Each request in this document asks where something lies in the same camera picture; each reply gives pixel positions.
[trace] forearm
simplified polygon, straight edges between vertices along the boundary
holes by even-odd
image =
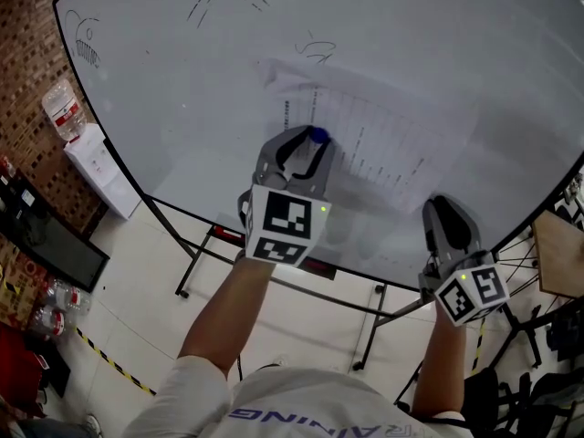
[[[413,398],[414,417],[459,412],[464,401],[466,328],[455,327],[436,304],[436,324]]]
[[[179,357],[208,359],[227,377],[256,323],[273,271],[272,264],[240,259],[189,329]]]

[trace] wooden table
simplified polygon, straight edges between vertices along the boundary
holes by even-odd
[[[550,211],[533,223],[539,263],[539,289],[549,294],[584,296],[584,232]]]

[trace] shirt sleeve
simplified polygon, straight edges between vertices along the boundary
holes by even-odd
[[[225,376],[209,360],[179,358],[153,402],[136,417],[122,438],[198,436],[228,412],[231,393]]]
[[[441,412],[433,416],[434,419],[454,419],[464,422],[464,417],[458,412]],[[447,425],[445,423],[426,423],[428,428],[437,432],[443,438],[473,438],[473,434],[468,428]]]

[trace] red cloth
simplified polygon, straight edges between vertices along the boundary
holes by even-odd
[[[25,349],[22,333],[0,323],[0,396],[12,407],[43,417],[37,405],[42,374],[35,354]]]

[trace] white t-shirt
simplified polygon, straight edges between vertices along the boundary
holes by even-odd
[[[441,418],[463,420],[455,412]],[[229,391],[209,360],[183,357],[123,438],[470,437],[464,428],[424,425],[362,381],[324,370],[266,368]]]

